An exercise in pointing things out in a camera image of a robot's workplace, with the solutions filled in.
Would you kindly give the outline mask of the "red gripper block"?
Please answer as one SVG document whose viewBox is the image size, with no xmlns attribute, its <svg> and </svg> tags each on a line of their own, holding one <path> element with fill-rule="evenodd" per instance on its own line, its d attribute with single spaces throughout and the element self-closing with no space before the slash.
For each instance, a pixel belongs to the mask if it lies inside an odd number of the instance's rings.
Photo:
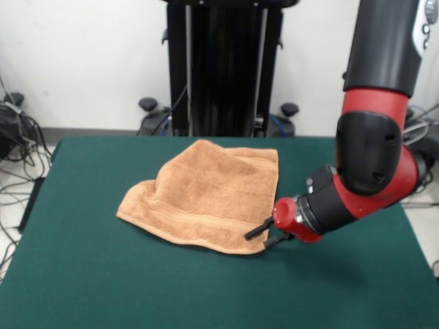
<svg viewBox="0 0 439 329">
<path fill-rule="evenodd" d="M 261 225 L 244 234 L 245 239 L 255 239 L 274 223 L 274 226 L 283 233 L 266 240 L 264 247 L 274 247 L 284 241 L 298 239 L 306 243 L 318 242 L 322 237 L 312 230 L 301 214 L 298 203 L 290 197 L 280 198 L 274 205 L 272 217 L 266 219 Z"/>
</svg>

